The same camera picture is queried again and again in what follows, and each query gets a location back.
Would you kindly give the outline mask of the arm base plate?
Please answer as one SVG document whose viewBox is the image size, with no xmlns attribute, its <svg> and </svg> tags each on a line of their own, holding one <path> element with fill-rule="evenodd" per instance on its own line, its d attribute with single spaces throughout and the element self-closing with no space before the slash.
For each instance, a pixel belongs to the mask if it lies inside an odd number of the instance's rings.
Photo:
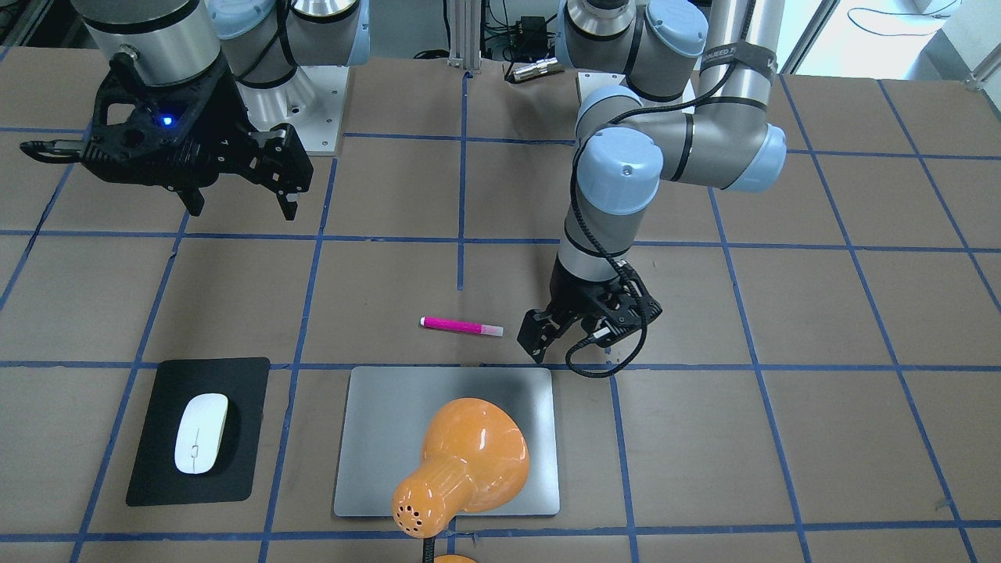
<svg viewBox="0 0 1001 563">
<path fill-rule="evenodd" d="M 347 66 L 305 66 L 278 86 L 237 87 L 258 131 L 290 124 L 310 156 L 334 156 L 341 139 L 348 79 Z"/>
<path fill-rule="evenodd" d="M 596 71 L 578 71 L 576 72 L 576 85 L 578 85 L 578 99 L 579 102 L 583 102 L 594 90 L 600 89 L 601 87 L 610 85 L 621 85 L 629 89 L 633 93 L 636 93 L 640 97 L 643 106 L 678 106 L 696 99 L 697 92 L 694 88 L 694 83 L 691 79 L 687 80 L 685 86 L 683 87 L 682 93 L 676 99 L 668 101 L 657 101 L 654 99 L 647 99 L 643 94 L 638 92 L 636 89 L 632 89 L 626 82 L 626 76 L 623 74 L 604 74 L 604 72 Z"/>
</svg>

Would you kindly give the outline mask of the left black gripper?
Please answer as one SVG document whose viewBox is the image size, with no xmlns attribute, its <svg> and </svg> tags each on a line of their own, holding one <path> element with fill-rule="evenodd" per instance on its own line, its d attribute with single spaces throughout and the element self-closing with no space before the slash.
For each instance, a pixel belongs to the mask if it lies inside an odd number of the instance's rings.
<svg viewBox="0 0 1001 563">
<path fill-rule="evenodd" d="M 516 335 L 530 359 L 543 363 L 551 344 L 576 323 L 596 336 L 598 345 L 614 345 L 639 331 L 642 310 L 648 324 L 658 320 L 664 310 L 661 303 L 648 293 L 632 264 L 620 260 L 618 265 L 625 277 L 613 274 L 607 282 L 578 278 L 561 261 L 554 265 L 547 309 L 526 311 Z"/>
</svg>

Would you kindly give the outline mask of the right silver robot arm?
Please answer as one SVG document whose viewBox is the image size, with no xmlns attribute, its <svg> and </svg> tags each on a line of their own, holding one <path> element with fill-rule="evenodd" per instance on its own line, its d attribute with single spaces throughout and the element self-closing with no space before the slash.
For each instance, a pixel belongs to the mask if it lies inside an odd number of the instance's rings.
<svg viewBox="0 0 1001 563">
<path fill-rule="evenodd" d="M 80 140 L 37 142 L 110 183 L 160 186 L 193 217 L 223 174 L 266 188 L 283 217 L 310 189 L 328 126 L 308 68 L 371 56 L 368 1 L 75 1 L 109 70 Z"/>
</svg>

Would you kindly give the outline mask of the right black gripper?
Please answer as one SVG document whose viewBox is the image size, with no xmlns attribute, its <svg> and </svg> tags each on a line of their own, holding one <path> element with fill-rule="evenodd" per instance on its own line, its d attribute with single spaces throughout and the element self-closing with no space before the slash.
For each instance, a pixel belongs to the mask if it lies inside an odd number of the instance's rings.
<svg viewBox="0 0 1001 563">
<path fill-rule="evenodd" d="M 147 85 L 129 55 L 114 55 L 79 161 L 104 181 L 168 188 L 191 217 L 203 214 L 204 188 L 236 174 L 273 193 L 293 221 L 314 176 L 292 124 L 254 131 L 224 55 L 168 86 Z"/>
</svg>

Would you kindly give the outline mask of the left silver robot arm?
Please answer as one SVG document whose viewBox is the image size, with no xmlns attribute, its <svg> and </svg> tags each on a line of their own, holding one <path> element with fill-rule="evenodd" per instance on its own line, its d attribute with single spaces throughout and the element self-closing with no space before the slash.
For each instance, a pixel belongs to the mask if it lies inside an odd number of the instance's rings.
<svg viewBox="0 0 1001 563">
<path fill-rule="evenodd" d="M 550 300 L 523 318 L 518 343 L 537 363 L 573 325 L 565 354 L 610 348 L 662 313 L 626 254 L 662 182 L 761 192 L 787 154 L 766 107 L 777 75 L 782 1 L 564 1 L 555 55 L 622 81 L 583 96 Z"/>
</svg>

